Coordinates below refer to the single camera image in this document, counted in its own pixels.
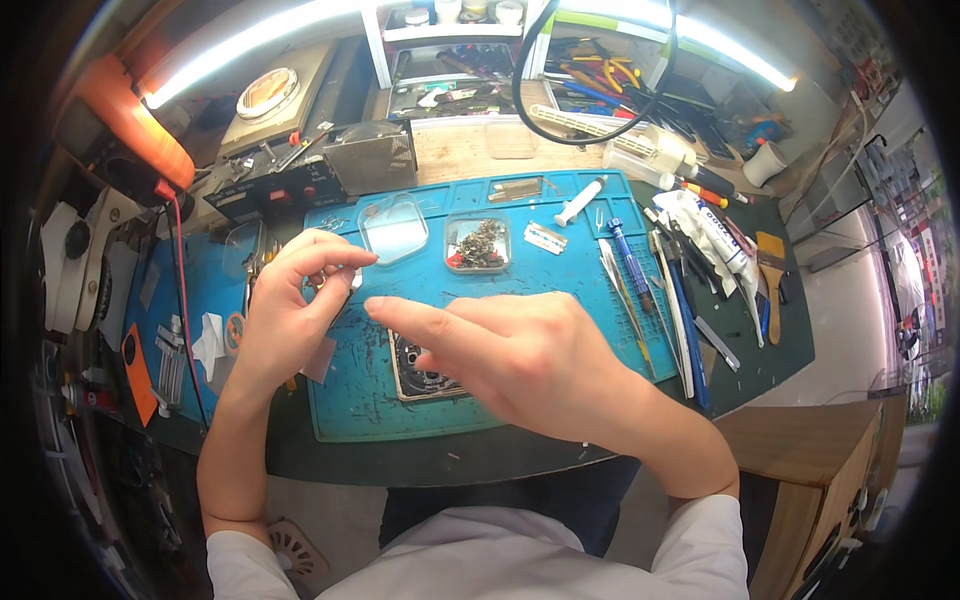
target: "person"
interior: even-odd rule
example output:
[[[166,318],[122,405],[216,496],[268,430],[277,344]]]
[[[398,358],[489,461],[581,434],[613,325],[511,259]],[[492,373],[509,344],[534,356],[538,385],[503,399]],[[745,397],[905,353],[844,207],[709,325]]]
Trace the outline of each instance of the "person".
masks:
[[[319,346],[354,270],[375,260],[339,236],[310,229],[257,280],[197,467],[218,598],[297,597],[264,522],[270,401]],[[305,277],[324,283],[309,303],[300,292]],[[550,516],[504,506],[445,508],[396,535],[372,564],[321,594],[324,600],[747,598],[739,476],[726,442],[708,420],[621,364],[574,298],[459,298],[441,310],[374,297],[364,306],[377,323],[428,348],[421,369],[456,379],[501,420],[642,461],[673,513],[647,572],[584,552],[578,535]]]

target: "blue screwdriver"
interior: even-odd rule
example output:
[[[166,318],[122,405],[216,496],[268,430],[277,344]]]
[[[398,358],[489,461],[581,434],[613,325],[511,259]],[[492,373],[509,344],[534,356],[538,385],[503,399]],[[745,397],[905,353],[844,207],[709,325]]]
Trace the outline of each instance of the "blue screwdriver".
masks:
[[[640,306],[646,312],[653,311],[653,303],[650,299],[650,286],[647,285],[646,277],[640,269],[640,263],[636,261],[634,253],[630,250],[630,244],[627,243],[626,236],[623,235],[623,220],[619,217],[613,217],[607,222],[607,229],[613,233],[613,239],[616,246],[620,249],[623,256],[623,262],[627,265],[627,272],[630,273],[630,279],[636,288],[636,294],[640,298]]]

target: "black hose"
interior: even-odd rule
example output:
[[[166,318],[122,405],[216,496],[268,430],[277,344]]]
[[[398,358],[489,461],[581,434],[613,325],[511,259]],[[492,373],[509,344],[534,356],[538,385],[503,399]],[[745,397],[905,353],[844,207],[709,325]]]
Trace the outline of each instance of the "black hose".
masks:
[[[527,114],[526,109],[523,107],[523,100],[520,98],[520,86],[523,80],[523,67],[526,65],[527,59],[530,57],[530,51],[533,49],[534,42],[537,41],[537,36],[541,31],[543,31],[543,26],[546,25],[546,22],[551,16],[553,16],[553,13],[557,10],[557,6],[559,4],[560,0],[549,0],[549,2],[547,2],[546,6],[543,7],[543,12],[540,13],[540,17],[534,21],[534,24],[530,27],[530,31],[527,32],[526,37],[523,39],[523,43],[520,44],[520,52],[516,57],[516,65],[514,67],[514,76],[511,79],[516,114],[520,117],[520,121],[523,121],[523,124],[526,125],[531,132],[536,133],[540,137],[548,139],[551,142],[564,144],[565,146],[586,146],[589,144],[600,144],[612,140],[618,135],[626,133],[636,127],[637,123],[642,121],[648,114],[650,114],[650,111],[657,106],[657,103],[663,96],[663,91],[666,89],[667,81],[670,79],[670,76],[673,75],[673,65],[677,61],[677,55],[680,52],[677,43],[676,5],[672,0],[666,0],[667,7],[670,10],[670,33],[667,36],[667,39],[670,43],[670,56],[666,62],[666,69],[664,69],[663,75],[660,76],[660,84],[657,85],[657,91],[654,93],[653,98],[650,99],[650,102],[648,102],[643,109],[639,110],[633,119],[619,129],[616,129],[610,133],[605,133],[598,137],[589,137],[586,139],[567,139],[565,137],[560,137],[558,135],[554,135],[553,133],[547,132],[539,125],[534,123],[533,119],[530,118],[530,115]]]

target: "clear plastic container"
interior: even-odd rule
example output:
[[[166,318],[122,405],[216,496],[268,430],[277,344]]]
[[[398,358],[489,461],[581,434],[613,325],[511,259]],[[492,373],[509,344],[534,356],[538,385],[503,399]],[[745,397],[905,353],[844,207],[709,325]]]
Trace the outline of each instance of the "clear plastic container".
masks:
[[[677,178],[654,169],[643,158],[614,147],[613,142],[607,144],[607,148],[603,152],[603,162],[601,164],[605,169],[619,169],[623,171],[628,180],[646,181],[664,192],[672,190],[677,182]]]
[[[224,274],[236,279],[263,266],[267,230],[262,221],[250,221],[234,228],[224,242]]]
[[[464,275],[500,273],[510,265],[510,219],[501,210],[458,210],[444,222],[444,263]]]
[[[426,245],[429,230],[417,199],[400,192],[360,211],[357,227],[378,265],[389,265]]]

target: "white shelf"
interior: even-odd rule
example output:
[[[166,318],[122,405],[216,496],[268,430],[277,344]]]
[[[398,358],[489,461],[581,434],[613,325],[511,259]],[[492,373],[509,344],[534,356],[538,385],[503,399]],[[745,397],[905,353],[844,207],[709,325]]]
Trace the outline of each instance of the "white shelf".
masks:
[[[402,27],[383,31],[383,41],[407,41],[411,39],[429,39],[433,37],[520,37],[522,25],[500,25],[499,23],[456,23],[453,25],[424,25],[422,27]]]

